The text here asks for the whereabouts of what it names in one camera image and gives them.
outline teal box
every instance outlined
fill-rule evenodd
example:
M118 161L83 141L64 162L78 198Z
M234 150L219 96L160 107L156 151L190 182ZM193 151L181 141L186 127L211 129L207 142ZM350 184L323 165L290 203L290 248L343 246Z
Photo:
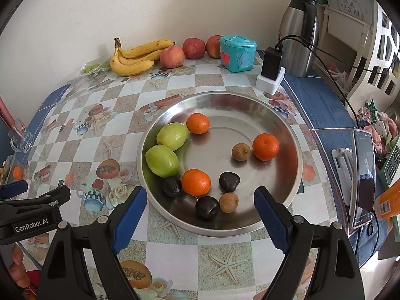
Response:
M224 36L219 42L221 63L229 71L235 73L253 68L256 42L242 36Z

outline black charger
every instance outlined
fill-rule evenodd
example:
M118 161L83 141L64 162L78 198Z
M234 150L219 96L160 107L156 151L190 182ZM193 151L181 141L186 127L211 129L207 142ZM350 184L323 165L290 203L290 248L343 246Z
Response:
M261 75L265 78L276 80L281 71L282 45L276 45L275 49L268 47L265 50Z

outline smartphone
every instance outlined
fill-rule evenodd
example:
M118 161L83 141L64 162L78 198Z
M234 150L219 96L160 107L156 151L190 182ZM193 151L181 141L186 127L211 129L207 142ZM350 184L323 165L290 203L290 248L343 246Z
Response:
M372 220L375 200L375 150L370 132L354 129L353 180L350 200L350 225L356 229Z

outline bunch of bananas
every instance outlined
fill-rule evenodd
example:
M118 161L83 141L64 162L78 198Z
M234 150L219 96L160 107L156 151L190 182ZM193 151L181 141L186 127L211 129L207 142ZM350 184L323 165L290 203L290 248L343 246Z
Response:
M138 47L124 50L119 38L115 38L115 51L109 62L114 73L121 77L134 76L147 71L160 59L163 49L174 45L169 39L161 39Z

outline stainless steel plate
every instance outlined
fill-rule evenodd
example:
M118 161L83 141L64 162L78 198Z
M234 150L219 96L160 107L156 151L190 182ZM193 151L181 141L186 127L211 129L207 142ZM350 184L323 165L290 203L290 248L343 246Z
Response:
M162 191L163 179L150 171L145 159L146 151L157 144L157 133L165 125L185 123L192 113L206 115L210 127L205 134L190 134L185 144L175 151L181 174L192 168L207 173L211 178L211 189L207 195L217 200L223 194L219 186L220 174L235 172L240 176L240 184L235 191L239 197L236 211L219 212L210 221L196 215L195 197L184 194L171 199L166 196ZM242 142L251 147L260 133L271 133L279 141L279 153L273 160L261 161L253 153L243 162L232 158L231 151L235 144ZM253 202L257 187L265 186L277 202L289 206L300 186L303 158L295 133L269 106L244 95L213 91L181 100L152 122L139 144L137 172L149 201L167 220L196 234L228 237L264 226Z

